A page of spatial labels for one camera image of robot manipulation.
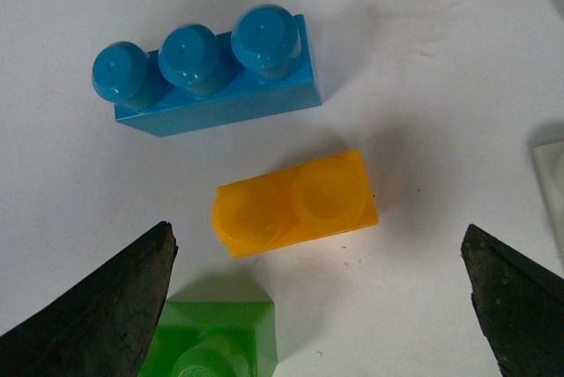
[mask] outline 1x3 blue block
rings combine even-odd
[[[294,16],[301,37],[301,51],[296,71],[278,82],[260,83],[233,59],[238,70],[229,84],[207,98],[198,99],[185,89],[170,85],[167,93],[154,106],[135,111],[115,105],[117,122],[166,137],[245,120],[278,115],[322,104],[315,83],[313,56],[303,15]],[[231,33],[218,35],[219,46],[229,55]],[[158,50],[149,52],[150,62],[157,62]]]

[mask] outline plastic brick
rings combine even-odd
[[[119,123],[157,137],[322,104],[305,19],[277,6],[248,11],[233,34],[189,25],[161,50],[131,46],[99,54],[93,85]]]
[[[271,377],[272,302],[166,302],[139,377]]]
[[[362,157],[349,151],[217,188],[211,223],[238,258],[378,223]]]

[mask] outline green building block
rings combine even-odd
[[[272,302],[165,302],[139,377],[271,377]]]

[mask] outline orange building block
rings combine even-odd
[[[377,223],[359,151],[219,187],[211,210],[232,258]]]

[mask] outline blue brick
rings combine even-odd
[[[232,33],[222,33],[217,35],[217,43],[223,55],[228,57],[229,67],[233,68],[233,78],[226,85],[204,97],[172,84],[153,85],[151,88],[159,93],[154,94],[153,98],[158,101],[152,107],[135,110],[115,104],[115,119],[157,137],[165,137],[320,106],[322,100],[315,83],[306,23],[303,15],[293,16],[293,19],[299,32],[301,51],[280,80],[262,79],[261,82],[257,70],[245,68],[235,58]],[[159,51],[151,51],[148,56],[148,63],[154,64],[158,61]],[[160,70],[150,68],[147,73],[160,74]],[[161,78],[149,76],[146,80],[161,81]]]

